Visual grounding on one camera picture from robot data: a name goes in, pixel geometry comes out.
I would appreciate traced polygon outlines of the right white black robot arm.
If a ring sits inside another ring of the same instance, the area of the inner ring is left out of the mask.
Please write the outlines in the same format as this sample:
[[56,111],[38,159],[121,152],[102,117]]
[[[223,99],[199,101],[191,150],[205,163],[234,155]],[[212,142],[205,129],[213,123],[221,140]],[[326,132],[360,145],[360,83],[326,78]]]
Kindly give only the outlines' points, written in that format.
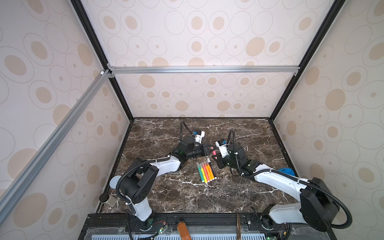
[[216,142],[213,154],[220,169],[236,169],[240,176],[276,188],[297,200],[294,204],[269,205],[259,217],[265,229],[272,224],[307,224],[320,232],[330,228],[346,229],[353,217],[347,206],[335,197],[318,178],[298,178],[275,170],[256,160],[249,160],[244,148],[226,140]]

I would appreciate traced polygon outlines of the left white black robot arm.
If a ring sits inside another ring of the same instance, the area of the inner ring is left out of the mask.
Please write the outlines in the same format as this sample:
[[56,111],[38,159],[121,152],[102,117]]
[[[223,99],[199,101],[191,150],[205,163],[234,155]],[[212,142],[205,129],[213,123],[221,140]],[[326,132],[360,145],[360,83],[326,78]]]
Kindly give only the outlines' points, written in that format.
[[167,156],[158,159],[137,157],[121,175],[113,177],[109,184],[117,197],[128,204],[129,213],[141,222],[153,214],[148,194],[157,177],[177,172],[189,159],[205,157],[213,153],[215,146],[202,144],[199,135],[187,136]]

